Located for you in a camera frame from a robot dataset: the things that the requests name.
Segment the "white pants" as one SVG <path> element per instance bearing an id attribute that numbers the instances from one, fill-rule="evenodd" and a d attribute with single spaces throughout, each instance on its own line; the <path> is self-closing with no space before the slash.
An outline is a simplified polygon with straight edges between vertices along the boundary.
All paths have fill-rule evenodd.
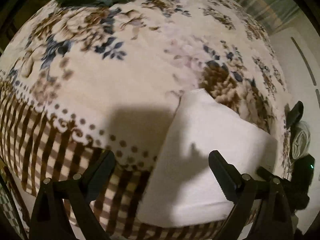
<path id="1" fill-rule="evenodd" d="M 209 167 L 217 150 L 239 172 L 252 176 L 259 166 L 272 171 L 277 140 L 204 89 L 182 96 L 155 168 L 137 209 L 137 219 L 161 228 L 226 219 L 228 201 Z"/>

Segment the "rolled light green towel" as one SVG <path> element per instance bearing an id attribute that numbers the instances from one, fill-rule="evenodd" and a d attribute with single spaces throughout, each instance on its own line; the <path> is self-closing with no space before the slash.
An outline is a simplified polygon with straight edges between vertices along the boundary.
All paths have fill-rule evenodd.
<path id="1" fill-rule="evenodd" d="M 311 142 L 310 126 L 305 121 L 298 122 L 292 132 L 291 155 L 292 159 L 297 160 L 309 153 Z"/>

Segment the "dark folded garment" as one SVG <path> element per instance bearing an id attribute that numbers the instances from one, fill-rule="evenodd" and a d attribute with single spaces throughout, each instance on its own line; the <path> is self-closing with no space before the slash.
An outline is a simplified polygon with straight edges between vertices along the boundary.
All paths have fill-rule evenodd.
<path id="1" fill-rule="evenodd" d="M 298 101 L 294 107 L 287 113 L 286 116 L 286 129 L 291 128 L 292 126 L 295 126 L 296 123 L 298 123 L 304 112 L 304 105 L 301 101 Z"/>

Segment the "floral fleece blanket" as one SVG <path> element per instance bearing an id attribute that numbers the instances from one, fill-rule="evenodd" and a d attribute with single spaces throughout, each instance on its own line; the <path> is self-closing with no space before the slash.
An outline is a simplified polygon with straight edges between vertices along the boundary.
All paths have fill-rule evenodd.
<path id="1" fill-rule="evenodd" d="M 290 96 L 265 28 L 233 0 L 134 0 L 62 8 L 50 1 L 1 56 L 1 158 L 22 189 L 66 180 L 105 150 L 116 168 L 93 212 L 127 239 L 205 239 L 220 222 L 161 228 L 138 203 L 182 95 L 203 88 L 278 141 L 290 173 Z"/>

